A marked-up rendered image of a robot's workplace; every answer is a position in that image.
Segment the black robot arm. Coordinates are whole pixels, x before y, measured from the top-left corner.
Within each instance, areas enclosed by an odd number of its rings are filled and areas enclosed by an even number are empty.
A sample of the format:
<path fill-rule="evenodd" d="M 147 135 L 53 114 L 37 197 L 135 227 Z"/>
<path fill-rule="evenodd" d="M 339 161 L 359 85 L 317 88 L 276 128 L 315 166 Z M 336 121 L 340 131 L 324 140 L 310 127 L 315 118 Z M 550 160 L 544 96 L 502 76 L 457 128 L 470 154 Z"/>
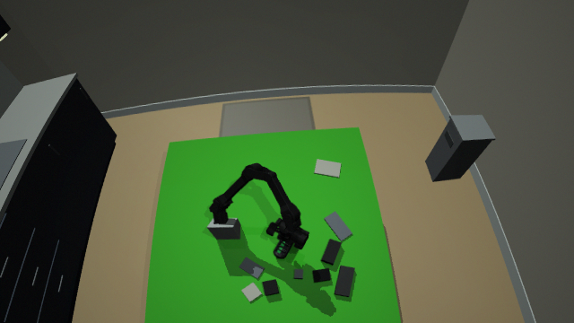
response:
<path fill-rule="evenodd" d="M 300 227 L 302 223 L 299 208 L 287 197 L 276 173 L 261 166 L 259 163 L 247 165 L 242 171 L 241 177 L 232 184 L 225 193 L 213 199 L 213 204 L 209 207 L 210 212 L 213 213 L 213 223 L 225 224 L 229 220 L 226 208 L 234 203 L 232 201 L 233 196 L 244 188 L 252 179 L 267 182 L 277 203 L 279 204 L 283 219 L 278 218 L 274 224 L 279 227 L 279 232 L 282 236 L 291 235 L 291 240 L 296 241 L 299 245 L 303 246 L 309 238 L 309 232 L 302 230 Z"/>

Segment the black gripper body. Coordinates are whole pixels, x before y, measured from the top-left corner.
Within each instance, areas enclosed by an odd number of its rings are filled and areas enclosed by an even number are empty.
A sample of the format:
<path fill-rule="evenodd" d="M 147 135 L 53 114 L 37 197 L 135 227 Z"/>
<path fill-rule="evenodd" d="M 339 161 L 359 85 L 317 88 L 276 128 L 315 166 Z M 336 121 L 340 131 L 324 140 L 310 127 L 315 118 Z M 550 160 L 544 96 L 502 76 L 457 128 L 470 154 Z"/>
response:
<path fill-rule="evenodd" d="M 282 236 L 282 234 L 279 232 L 279 228 L 277 228 L 278 226 L 275 225 L 274 222 L 270 222 L 269 224 L 270 224 L 270 225 L 269 225 L 268 229 L 266 230 L 266 233 L 267 233 L 267 234 L 269 234 L 269 235 L 271 235 L 271 236 L 274 236 L 274 232 L 276 232 L 276 233 L 278 233 L 277 237 L 278 237 L 279 239 L 284 240 L 284 241 L 286 241 L 286 242 L 294 242 L 294 243 L 295 243 L 294 247 L 295 247 L 296 249 L 302 249 L 302 248 L 304 247 L 304 245 L 305 245 L 306 242 L 304 243 L 303 246 L 301 246 L 301 245 L 299 245 L 296 241 L 293 241 L 293 240 L 290 239 L 291 235 L 289 235 L 289 236 Z"/>

